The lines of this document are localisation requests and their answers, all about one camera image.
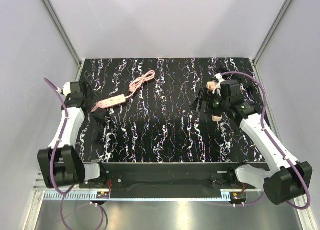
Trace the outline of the pink plug adapter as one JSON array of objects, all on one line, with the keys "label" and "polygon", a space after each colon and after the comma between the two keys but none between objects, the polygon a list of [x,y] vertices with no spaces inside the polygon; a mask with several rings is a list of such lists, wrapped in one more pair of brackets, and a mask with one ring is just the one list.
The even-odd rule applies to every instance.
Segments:
[{"label": "pink plug adapter", "polygon": [[206,84],[206,88],[208,89],[208,91],[215,93],[217,89],[217,83],[214,81],[209,81]]}]

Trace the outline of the wooden red socket power strip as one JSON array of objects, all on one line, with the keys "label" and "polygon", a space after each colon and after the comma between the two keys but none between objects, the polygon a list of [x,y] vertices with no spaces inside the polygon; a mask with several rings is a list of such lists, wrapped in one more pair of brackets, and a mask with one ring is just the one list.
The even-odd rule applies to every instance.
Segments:
[{"label": "wooden red socket power strip", "polygon": [[213,122],[218,123],[222,120],[223,117],[221,115],[220,116],[212,115],[211,118]]}]

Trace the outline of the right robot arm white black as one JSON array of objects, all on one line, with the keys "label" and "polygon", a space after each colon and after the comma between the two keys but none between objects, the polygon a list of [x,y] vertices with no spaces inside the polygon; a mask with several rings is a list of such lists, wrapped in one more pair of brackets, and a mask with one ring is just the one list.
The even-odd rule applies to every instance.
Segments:
[{"label": "right robot arm white black", "polygon": [[305,195],[306,206],[310,206],[312,166],[307,161],[300,162],[286,149],[265,123],[257,105],[245,100],[236,80],[209,82],[200,89],[190,109],[197,112],[204,110],[215,122],[226,114],[249,136],[264,157],[269,170],[242,163],[227,175],[230,187],[236,189],[248,184],[264,191],[277,206]]}]

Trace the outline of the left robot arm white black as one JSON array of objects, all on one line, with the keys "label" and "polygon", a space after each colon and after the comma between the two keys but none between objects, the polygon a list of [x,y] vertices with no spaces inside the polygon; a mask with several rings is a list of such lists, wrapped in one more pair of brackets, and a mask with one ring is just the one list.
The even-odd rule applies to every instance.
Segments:
[{"label": "left robot arm white black", "polygon": [[37,160],[44,184],[58,192],[60,187],[81,185],[86,182],[97,188],[108,183],[103,164],[84,163],[76,152],[76,143],[85,114],[91,109],[93,92],[88,82],[66,82],[56,87],[47,78],[44,81],[54,90],[61,102],[61,121],[57,132],[46,149],[38,151]]}]

